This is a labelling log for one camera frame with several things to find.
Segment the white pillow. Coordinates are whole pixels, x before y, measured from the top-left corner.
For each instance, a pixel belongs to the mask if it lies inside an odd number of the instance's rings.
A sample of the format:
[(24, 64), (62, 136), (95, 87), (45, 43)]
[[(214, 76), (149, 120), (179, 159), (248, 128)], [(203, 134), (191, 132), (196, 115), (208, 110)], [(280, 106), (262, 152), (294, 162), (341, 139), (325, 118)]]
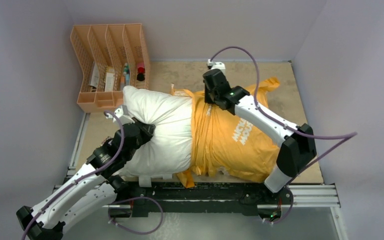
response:
[(151, 140), (135, 152), (119, 175), (137, 177), (141, 186), (149, 187), (152, 180), (171, 181), (189, 169), (192, 98), (126, 86), (123, 100), (130, 117), (154, 125), (155, 130)]

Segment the orange Mickey Mouse pillowcase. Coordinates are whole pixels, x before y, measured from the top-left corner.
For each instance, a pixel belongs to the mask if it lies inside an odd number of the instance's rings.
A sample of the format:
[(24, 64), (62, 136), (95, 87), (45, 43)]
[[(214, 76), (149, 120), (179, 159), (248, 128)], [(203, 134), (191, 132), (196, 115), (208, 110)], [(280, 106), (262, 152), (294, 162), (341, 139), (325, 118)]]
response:
[(215, 177), (224, 171), (243, 180), (262, 183), (279, 153), (270, 137), (252, 123), (204, 101), (204, 92), (171, 88), (174, 96), (192, 100), (191, 163), (177, 173), (186, 187), (194, 187), (192, 175)]

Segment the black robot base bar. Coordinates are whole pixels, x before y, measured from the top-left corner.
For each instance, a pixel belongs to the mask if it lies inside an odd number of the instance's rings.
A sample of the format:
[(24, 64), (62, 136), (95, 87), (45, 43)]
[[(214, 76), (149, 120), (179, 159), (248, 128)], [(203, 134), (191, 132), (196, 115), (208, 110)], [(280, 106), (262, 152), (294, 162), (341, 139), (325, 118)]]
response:
[(137, 182), (112, 176), (116, 199), (109, 214), (112, 218), (147, 217), (150, 213), (242, 214), (274, 222), (281, 218), (282, 208), (293, 202), (290, 189), (272, 193), (262, 183), (198, 182), (184, 188), (180, 182), (156, 182), (140, 187)]

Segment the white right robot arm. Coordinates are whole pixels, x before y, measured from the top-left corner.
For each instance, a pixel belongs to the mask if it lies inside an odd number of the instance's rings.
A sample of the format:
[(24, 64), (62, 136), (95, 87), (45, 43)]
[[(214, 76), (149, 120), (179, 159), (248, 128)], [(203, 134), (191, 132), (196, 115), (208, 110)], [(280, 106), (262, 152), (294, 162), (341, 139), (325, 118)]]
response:
[(298, 126), (285, 120), (259, 103), (241, 86), (230, 87), (220, 69), (203, 74), (205, 102), (238, 116), (265, 133), (280, 151), (276, 164), (264, 180), (261, 199), (271, 204), (280, 197), (280, 190), (288, 185), (317, 155), (313, 129), (308, 124)]

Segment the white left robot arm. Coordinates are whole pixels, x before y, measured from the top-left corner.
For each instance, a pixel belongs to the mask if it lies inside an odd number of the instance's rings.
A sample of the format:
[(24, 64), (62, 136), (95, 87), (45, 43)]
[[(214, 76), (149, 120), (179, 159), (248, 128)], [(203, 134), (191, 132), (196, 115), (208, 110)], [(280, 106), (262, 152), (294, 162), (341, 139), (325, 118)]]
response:
[(129, 184), (115, 173), (152, 139), (155, 128), (138, 120), (124, 124), (52, 195), (33, 207), (22, 206), (16, 212), (24, 231), (21, 238), (60, 240), (70, 227), (98, 208), (127, 202)]

